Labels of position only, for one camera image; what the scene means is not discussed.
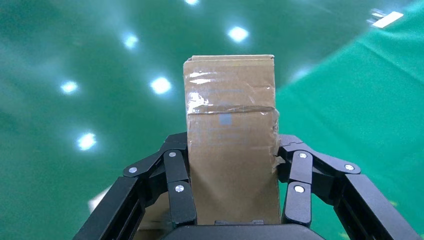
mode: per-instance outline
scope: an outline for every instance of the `cardboard box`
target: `cardboard box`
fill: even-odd
[[[193,56],[184,86],[198,224],[278,224],[274,56]]]

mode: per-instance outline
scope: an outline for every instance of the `green epoxy floor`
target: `green epoxy floor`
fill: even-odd
[[[71,239],[90,200],[167,135],[185,131],[182,69],[192,55],[274,54],[281,90],[368,31],[370,9],[407,3],[3,1],[0,239]],[[234,27],[248,36],[235,42]],[[161,93],[163,78],[170,88]],[[324,220],[314,230],[343,239],[335,214]]]

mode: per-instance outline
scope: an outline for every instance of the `green floor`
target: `green floor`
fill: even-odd
[[[387,99],[379,98],[370,108],[370,99],[364,98],[391,84],[375,82],[385,78],[384,72],[370,77],[376,84],[364,86],[369,90],[364,95],[349,91],[358,88],[355,84],[334,94],[340,90],[338,80],[358,71],[354,65],[333,77],[320,75],[318,68],[296,82],[369,31],[370,9],[399,12],[409,2],[2,1],[0,239],[71,239],[89,216],[91,200],[124,167],[155,152],[167,135],[186,130],[184,61],[192,55],[224,54],[274,54],[280,131],[359,164],[424,234],[424,208],[419,205],[424,187],[419,178],[424,167],[419,158],[424,65],[411,66],[421,72],[413,77],[418,90],[397,84],[391,86],[397,91],[384,91],[384,96],[395,97],[388,101],[396,100],[397,108],[408,106],[392,115],[384,111]],[[248,32],[240,42],[229,36],[235,27]],[[399,40],[409,35],[397,33]],[[423,56],[416,49],[408,50]],[[343,62],[331,59],[325,68]],[[404,91],[412,91],[411,102],[400,97]],[[357,101],[350,105],[349,99]],[[328,107],[333,103],[344,105]],[[377,118],[372,117],[376,109]],[[390,164],[383,164],[386,159]],[[329,240],[344,239],[331,207],[316,199],[312,207],[312,228]]]

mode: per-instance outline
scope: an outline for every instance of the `bolt head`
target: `bolt head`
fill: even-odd
[[[354,166],[349,165],[349,164],[344,165],[344,168],[349,170],[349,171],[355,170]]]
[[[131,167],[129,170],[128,170],[128,172],[130,172],[130,173],[135,173],[135,172],[137,172],[137,168],[136,167]]]
[[[305,189],[300,185],[294,186],[294,190],[298,193],[303,193],[305,191]]]
[[[181,193],[182,191],[184,191],[184,186],[183,185],[178,185],[175,187],[175,191],[177,193]]]

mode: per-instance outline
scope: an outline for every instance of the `brown cardboard box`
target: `brown cardboard box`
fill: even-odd
[[[184,85],[198,224],[278,224],[274,56],[193,56]]]

